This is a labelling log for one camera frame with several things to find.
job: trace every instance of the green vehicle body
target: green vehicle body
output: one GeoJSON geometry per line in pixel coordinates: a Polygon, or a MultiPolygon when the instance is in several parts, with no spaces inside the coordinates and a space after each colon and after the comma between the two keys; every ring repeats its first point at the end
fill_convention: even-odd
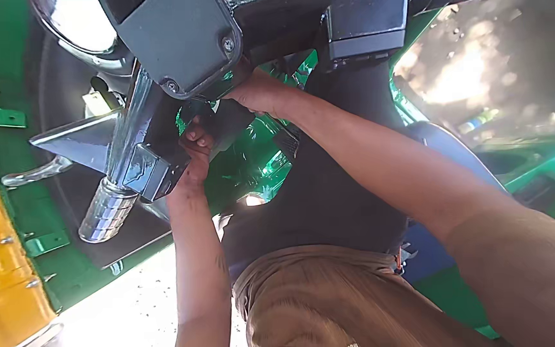
{"type": "MultiPolygon", "coordinates": [[[[392,57],[392,66],[437,13],[431,11],[410,19],[406,46],[392,57]]],[[[0,178],[43,164],[35,161],[32,155],[35,149],[27,142],[39,132],[37,124],[28,117],[32,112],[31,96],[25,87],[24,59],[30,20],[26,1],[0,0],[0,178]]],[[[300,70],[309,72],[315,63],[316,56],[312,53],[300,70]]],[[[292,85],[305,83],[307,78],[306,74],[299,73],[295,73],[296,79],[276,77],[292,85]]],[[[393,83],[392,91],[395,105],[406,123],[427,120],[393,83]]],[[[234,145],[212,161],[205,190],[213,214],[220,213],[250,192],[256,192],[266,200],[275,196],[291,168],[291,163],[272,141],[280,129],[271,117],[258,115],[234,145]]],[[[481,145],[473,151],[522,158],[519,166],[498,175],[509,193],[520,191],[542,175],[555,177],[555,136],[505,139],[481,145]]],[[[0,191],[23,247],[42,277],[56,312],[70,308],[172,242],[169,237],[162,238],[110,268],[98,269],[70,242],[68,232],[76,231],[66,230],[60,211],[43,183],[35,182],[13,190],[0,186],[0,191]],[[57,274],[55,277],[44,280],[54,273],[57,274]]],[[[555,218],[555,201],[546,212],[555,218]]],[[[456,266],[412,284],[466,326],[476,328],[490,338],[498,336],[489,327],[481,304],[461,280],[456,266]]]]}

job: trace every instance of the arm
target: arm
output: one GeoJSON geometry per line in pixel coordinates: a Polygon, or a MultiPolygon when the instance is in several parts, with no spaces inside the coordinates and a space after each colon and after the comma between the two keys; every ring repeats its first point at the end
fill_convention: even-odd
{"type": "Polygon", "coordinates": [[[227,347],[231,333],[231,291],[220,240],[203,183],[212,139],[197,126],[181,145],[192,160],[166,197],[176,254],[177,347],[227,347]]]}
{"type": "Polygon", "coordinates": [[[555,220],[410,138],[267,75],[256,72],[230,96],[291,120],[362,186],[427,226],[510,342],[555,345],[555,220]]]}
{"type": "Polygon", "coordinates": [[[230,97],[297,124],[359,184],[440,241],[482,209],[519,206],[442,154],[258,71],[230,97]]]}

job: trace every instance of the green bracket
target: green bracket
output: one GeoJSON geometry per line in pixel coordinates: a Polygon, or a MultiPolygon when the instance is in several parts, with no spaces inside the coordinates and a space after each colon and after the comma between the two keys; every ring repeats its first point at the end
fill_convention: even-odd
{"type": "Polygon", "coordinates": [[[70,241],[64,233],[48,234],[25,241],[25,250],[29,257],[35,258],[69,244],[70,241]]]}
{"type": "Polygon", "coordinates": [[[0,127],[27,128],[27,117],[20,111],[0,109],[0,127]]]}

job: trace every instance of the hand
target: hand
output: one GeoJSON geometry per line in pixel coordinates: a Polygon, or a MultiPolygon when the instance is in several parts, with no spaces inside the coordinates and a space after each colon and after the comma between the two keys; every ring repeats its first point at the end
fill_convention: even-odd
{"type": "Polygon", "coordinates": [[[179,139],[179,144],[186,150],[191,160],[186,170],[183,171],[175,189],[181,187],[202,187],[207,178],[209,154],[213,146],[213,137],[199,123],[200,119],[197,115],[192,119],[183,136],[179,139]]]}
{"type": "Polygon", "coordinates": [[[252,112],[268,112],[276,118],[288,119],[285,107],[293,96],[301,93],[256,68],[250,78],[225,96],[235,99],[252,112]]]}

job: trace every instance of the chrome handle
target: chrome handle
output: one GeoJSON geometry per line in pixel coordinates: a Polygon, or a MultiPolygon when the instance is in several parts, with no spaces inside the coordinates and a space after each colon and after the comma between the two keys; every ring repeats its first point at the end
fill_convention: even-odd
{"type": "Polygon", "coordinates": [[[35,169],[17,174],[10,173],[8,175],[5,175],[1,178],[1,184],[3,184],[4,186],[26,185],[27,183],[55,176],[58,173],[61,174],[62,172],[69,170],[72,167],[72,164],[74,164],[73,161],[69,160],[66,157],[57,155],[55,156],[55,158],[53,158],[53,160],[42,165],[41,167],[37,167],[35,169]]]}
{"type": "Polygon", "coordinates": [[[78,229],[78,236],[89,243],[110,240],[119,232],[137,198],[133,190],[121,189],[104,177],[78,229]]]}

